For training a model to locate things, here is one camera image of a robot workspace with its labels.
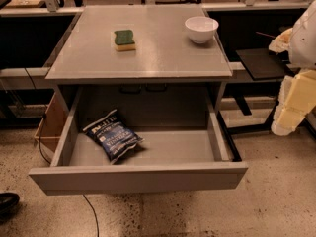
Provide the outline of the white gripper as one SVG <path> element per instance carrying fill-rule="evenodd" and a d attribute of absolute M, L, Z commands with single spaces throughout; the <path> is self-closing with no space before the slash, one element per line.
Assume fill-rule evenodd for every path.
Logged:
<path fill-rule="evenodd" d="M 316 71 L 303 69 L 294 77 L 285 76 L 278 94 L 271 131 L 287 136 L 316 107 Z"/>

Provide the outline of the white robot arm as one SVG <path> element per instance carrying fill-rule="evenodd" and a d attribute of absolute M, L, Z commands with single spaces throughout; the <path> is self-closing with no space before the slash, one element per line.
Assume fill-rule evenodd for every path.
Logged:
<path fill-rule="evenodd" d="M 316 1 L 270 43 L 269 50 L 287 51 L 290 64 L 300 69 L 294 77 L 284 77 L 271 126 L 273 134 L 287 136 L 316 107 Z"/>

